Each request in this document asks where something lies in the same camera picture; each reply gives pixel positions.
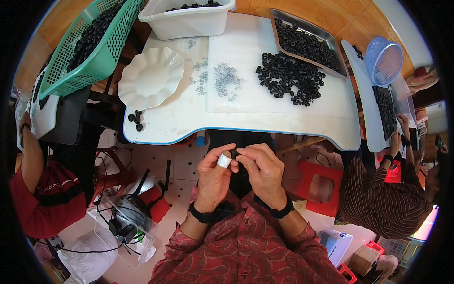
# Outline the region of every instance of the red patterned shirt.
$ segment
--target red patterned shirt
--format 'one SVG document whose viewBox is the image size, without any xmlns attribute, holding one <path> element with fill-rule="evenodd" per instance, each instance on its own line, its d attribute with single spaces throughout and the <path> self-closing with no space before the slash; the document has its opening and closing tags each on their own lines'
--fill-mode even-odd
<svg viewBox="0 0 454 284">
<path fill-rule="evenodd" d="M 197 191 L 192 189 L 190 202 Z M 224 200 L 235 205 L 236 215 L 214 224 L 202 242 L 177 227 L 149 284 L 347 283 L 309 224 L 299 236 L 285 240 L 278 220 L 251 193 L 239 200 L 228 191 Z"/>
</svg>

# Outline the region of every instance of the cardboard box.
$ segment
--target cardboard box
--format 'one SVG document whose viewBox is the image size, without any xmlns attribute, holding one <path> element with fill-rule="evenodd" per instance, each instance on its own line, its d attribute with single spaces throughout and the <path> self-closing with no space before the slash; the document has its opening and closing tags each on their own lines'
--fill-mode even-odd
<svg viewBox="0 0 454 284">
<path fill-rule="evenodd" d="M 366 245 L 362 245 L 353 253 L 350 262 L 348 263 L 348 267 L 358 274 L 365 276 L 379 256 L 380 253 L 378 251 L 366 247 Z"/>
<path fill-rule="evenodd" d="M 302 216 L 304 211 L 306 210 L 307 200 L 287 190 L 285 192 L 288 194 L 288 196 L 290 196 L 291 200 L 293 201 L 293 207 Z"/>
</svg>

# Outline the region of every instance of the clear plastic box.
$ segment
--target clear plastic box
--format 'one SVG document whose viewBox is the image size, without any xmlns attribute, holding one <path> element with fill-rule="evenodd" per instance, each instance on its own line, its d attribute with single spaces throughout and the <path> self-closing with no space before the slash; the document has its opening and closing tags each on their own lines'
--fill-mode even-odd
<svg viewBox="0 0 454 284">
<path fill-rule="evenodd" d="M 139 236 L 142 232 L 144 233 L 143 236 L 131 240 L 130 243 L 134 244 L 128 244 L 127 245 L 128 249 L 126 249 L 125 246 L 122 246 L 117 250 L 119 256 L 121 256 L 124 260 L 129 262 L 132 266 L 138 267 L 144 260 L 145 256 L 150 252 L 150 249 L 154 243 L 156 231 L 158 230 L 158 224 L 151 220 L 149 217 L 144 215 L 137 214 L 137 216 L 140 218 L 132 220 L 130 218 L 131 214 L 128 215 L 121 214 L 122 210 L 124 212 L 125 210 L 129 211 L 135 210 L 140 212 L 140 210 L 137 209 L 137 207 L 135 207 L 125 197 L 125 195 L 104 196 L 102 197 L 101 203 L 98 206 L 99 212 L 97 214 L 96 223 L 94 226 L 94 232 L 101 240 L 103 239 L 98 235 L 97 232 L 99 232 L 101 227 L 105 227 L 105 225 L 107 225 L 103 218 L 101 217 L 101 215 L 107 221 L 109 221 L 112 216 L 112 210 L 110 210 L 110 208 L 112 207 L 114 207 L 118 211 L 117 214 L 122 216 L 124 222 L 128 224 L 133 224 L 138 228 L 138 233 L 136 234 L 135 237 Z"/>
</svg>

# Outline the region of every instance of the red shirt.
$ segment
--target red shirt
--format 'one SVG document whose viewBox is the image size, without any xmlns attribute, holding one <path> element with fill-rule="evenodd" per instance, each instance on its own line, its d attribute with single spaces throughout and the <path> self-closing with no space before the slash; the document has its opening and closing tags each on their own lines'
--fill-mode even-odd
<svg viewBox="0 0 454 284">
<path fill-rule="evenodd" d="M 190 202 L 197 192 L 192 189 Z M 240 201 L 228 191 L 224 200 L 238 213 L 214 224 L 202 243 L 177 227 L 149 284 L 347 283 L 309 224 L 301 235 L 284 242 L 278 220 L 254 202 L 251 193 Z"/>
<path fill-rule="evenodd" d="M 24 233 L 49 238 L 85 216 L 85 194 L 69 170 L 51 162 L 41 173 L 35 194 L 22 179 L 21 167 L 10 181 L 11 196 Z"/>
</svg>

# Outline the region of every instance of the wooden wall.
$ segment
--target wooden wall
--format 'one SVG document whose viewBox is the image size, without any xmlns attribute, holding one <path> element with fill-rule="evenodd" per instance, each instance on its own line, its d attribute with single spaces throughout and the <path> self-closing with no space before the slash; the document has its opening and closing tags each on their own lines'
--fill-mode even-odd
<svg viewBox="0 0 454 284">
<path fill-rule="evenodd" d="M 410 77 L 415 68 L 402 40 L 383 12 L 372 0 L 237 0 L 237 13 L 269 17 L 276 8 L 294 14 L 327 31 L 339 42 L 350 42 L 365 54 L 369 42 L 383 36 L 404 48 L 401 74 Z"/>
<path fill-rule="evenodd" d="M 48 54 L 57 47 L 77 15 L 92 2 L 60 0 L 53 7 L 30 40 L 16 74 L 17 87 L 31 92 Z M 404 48 L 403 77 L 408 78 L 414 73 L 413 64 L 400 37 L 372 0 L 237 0 L 235 12 L 269 17 L 269 8 L 277 8 L 308 20 L 329 31 L 338 41 L 345 39 L 356 45 L 363 54 L 376 36 L 397 41 Z"/>
</svg>

